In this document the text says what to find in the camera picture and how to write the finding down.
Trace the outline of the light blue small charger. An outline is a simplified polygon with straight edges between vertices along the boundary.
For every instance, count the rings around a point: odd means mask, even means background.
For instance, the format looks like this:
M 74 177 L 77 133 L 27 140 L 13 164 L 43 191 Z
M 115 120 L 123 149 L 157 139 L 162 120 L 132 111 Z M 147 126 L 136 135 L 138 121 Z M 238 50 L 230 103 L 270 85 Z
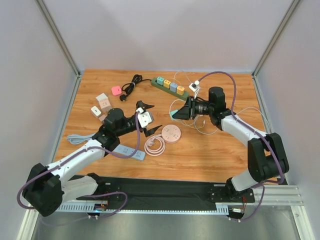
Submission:
M 178 109 L 170 111 L 169 113 L 170 118 L 174 120 L 175 118 L 173 117 L 173 115 L 176 114 L 177 112 L 178 112 Z

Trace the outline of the pink round power strip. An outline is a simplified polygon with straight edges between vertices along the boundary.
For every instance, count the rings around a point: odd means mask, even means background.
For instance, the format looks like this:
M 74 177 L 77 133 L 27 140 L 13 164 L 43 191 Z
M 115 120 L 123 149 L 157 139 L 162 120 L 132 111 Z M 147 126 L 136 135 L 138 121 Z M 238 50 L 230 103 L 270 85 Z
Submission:
M 181 130 L 179 127 L 173 124 L 166 125 L 161 134 L 150 137 L 144 144 L 144 151 L 147 155 L 157 157 L 162 155 L 166 150 L 166 144 L 175 144 L 181 138 Z M 155 141 L 159 142 L 157 149 L 151 149 L 155 144 Z

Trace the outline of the brown pink charger plug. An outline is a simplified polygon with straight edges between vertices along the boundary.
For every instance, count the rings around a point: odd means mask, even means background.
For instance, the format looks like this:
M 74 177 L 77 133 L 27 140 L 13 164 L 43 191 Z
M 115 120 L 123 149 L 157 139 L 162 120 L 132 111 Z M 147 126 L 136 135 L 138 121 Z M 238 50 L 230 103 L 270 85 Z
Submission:
M 100 122 L 103 122 L 105 118 L 106 118 L 106 115 L 102 114 L 98 119 Z

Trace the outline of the light blue power strip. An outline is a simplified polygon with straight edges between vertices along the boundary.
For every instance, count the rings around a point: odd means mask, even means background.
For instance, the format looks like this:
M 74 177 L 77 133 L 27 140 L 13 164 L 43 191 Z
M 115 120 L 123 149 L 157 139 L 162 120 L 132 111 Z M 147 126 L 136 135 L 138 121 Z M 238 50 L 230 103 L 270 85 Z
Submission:
M 94 134 L 89 134 L 89 135 L 79 135 L 79 134 L 71 134 L 67 136 L 67 141 L 72 144 L 72 145 L 80 145 L 84 142 L 89 141 Z M 122 144 L 119 144 L 115 149 L 114 153 L 124 155 L 124 156 L 129 156 L 134 152 L 134 148 L 124 146 Z M 141 150 L 137 150 L 137 152 L 131 157 L 132 159 L 138 160 L 138 161 L 143 161 L 145 159 L 146 153 Z

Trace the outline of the beige patterned cube charger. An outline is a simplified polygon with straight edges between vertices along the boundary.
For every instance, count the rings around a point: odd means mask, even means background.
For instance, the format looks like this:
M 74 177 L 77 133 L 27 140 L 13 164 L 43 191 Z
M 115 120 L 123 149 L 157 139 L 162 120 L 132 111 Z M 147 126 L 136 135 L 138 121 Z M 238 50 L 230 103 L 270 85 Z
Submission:
M 98 103 L 101 111 L 105 114 L 107 114 L 113 108 L 108 98 L 99 100 Z

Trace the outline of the white charger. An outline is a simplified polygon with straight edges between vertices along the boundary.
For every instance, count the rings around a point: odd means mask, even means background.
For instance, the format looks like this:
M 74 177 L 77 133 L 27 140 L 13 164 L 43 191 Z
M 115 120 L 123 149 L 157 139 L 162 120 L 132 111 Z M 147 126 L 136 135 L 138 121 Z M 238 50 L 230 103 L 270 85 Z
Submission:
M 102 115 L 102 112 L 97 106 L 93 106 L 90 111 L 96 118 L 99 118 Z

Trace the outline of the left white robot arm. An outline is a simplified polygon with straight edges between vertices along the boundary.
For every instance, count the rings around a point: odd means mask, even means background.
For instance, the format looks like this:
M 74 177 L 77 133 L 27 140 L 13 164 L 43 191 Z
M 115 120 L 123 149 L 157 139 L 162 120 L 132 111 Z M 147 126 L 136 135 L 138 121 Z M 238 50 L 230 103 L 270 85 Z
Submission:
M 112 108 L 102 121 L 98 131 L 82 147 L 63 159 L 42 165 L 38 163 L 30 170 L 27 182 L 17 193 L 17 203 L 24 209 L 37 210 L 43 217 L 54 213 L 61 204 L 79 197 L 97 197 L 97 190 L 102 187 L 96 174 L 88 174 L 73 180 L 72 177 L 93 162 L 108 155 L 120 159 L 127 156 L 114 152 L 120 144 L 120 137 L 131 132 L 149 137 L 157 127 L 148 129 L 154 118 L 148 111 L 152 105 L 136 103 L 135 113 L 126 117 L 120 108 Z

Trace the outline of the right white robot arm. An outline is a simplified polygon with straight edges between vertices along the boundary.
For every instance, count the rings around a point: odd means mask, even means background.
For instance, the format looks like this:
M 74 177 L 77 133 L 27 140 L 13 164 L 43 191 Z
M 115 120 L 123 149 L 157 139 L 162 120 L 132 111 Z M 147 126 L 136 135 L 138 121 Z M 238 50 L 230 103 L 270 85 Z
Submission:
M 189 96 L 173 119 L 193 120 L 207 115 L 211 123 L 229 133 L 247 148 L 247 170 L 230 178 L 230 189 L 242 192 L 274 177 L 282 177 L 290 169 L 281 136 L 260 131 L 244 122 L 227 108 L 225 93 L 221 87 L 208 90 L 208 100 Z

